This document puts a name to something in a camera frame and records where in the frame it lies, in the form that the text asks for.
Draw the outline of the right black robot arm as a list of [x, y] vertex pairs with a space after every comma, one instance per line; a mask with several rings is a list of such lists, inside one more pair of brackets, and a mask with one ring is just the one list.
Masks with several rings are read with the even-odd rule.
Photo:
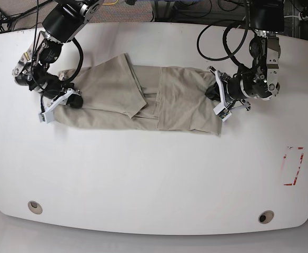
[[[43, 30], [35, 32], [34, 41], [21, 56], [12, 75], [18, 85], [35, 91], [41, 98], [64, 99], [65, 105], [75, 109], [83, 106], [83, 98], [74, 87], [73, 80], [83, 65], [83, 50], [75, 35], [90, 21], [103, 1], [58, 1], [56, 7], [42, 22]], [[48, 72], [51, 64], [59, 58], [62, 46], [73, 42], [80, 59], [74, 73], [60, 80]]]

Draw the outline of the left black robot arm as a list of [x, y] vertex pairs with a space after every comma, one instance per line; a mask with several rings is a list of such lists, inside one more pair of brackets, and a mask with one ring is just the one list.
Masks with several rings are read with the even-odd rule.
[[[224, 30], [222, 42], [227, 55], [236, 66], [237, 72], [233, 76], [221, 73], [211, 67], [212, 73], [217, 74], [217, 83], [208, 88], [205, 96], [218, 101], [215, 114], [224, 118], [232, 110], [240, 108], [251, 109], [249, 98], [269, 100], [278, 95], [280, 84], [278, 82], [279, 58], [281, 47], [278, 32], [284, 31], [284, 3], [283, 1], [244, 1], [247, 13], [243, 21], [231, 21]], [[228, 33], [233, 28], [242, 25], [245, 32], [252, 31], [254, 37], [249, 44], [249, 53], [253, 59], [252, 66], [247, 67], [237, 60], [227, 43]]]

